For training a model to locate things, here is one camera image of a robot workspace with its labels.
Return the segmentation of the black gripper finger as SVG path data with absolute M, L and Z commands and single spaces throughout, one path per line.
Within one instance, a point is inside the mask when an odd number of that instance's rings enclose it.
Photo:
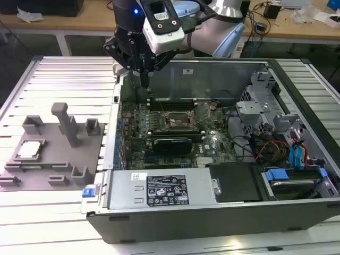
M 145 68 L 135 41 L 128 41 L 126 45 L 119 41 L 108 41 L 103 50 L 116 60 L 122 67 L 140 77 L 140 84 L 145 87 Z
M 153 71 L 159 71 L 167 65 L 177 54 L 176 50 L 161 53 L 156 55 L 150 49 L 146 50 L 144 54 L 144 87 L 149 86 L 149 74 Z

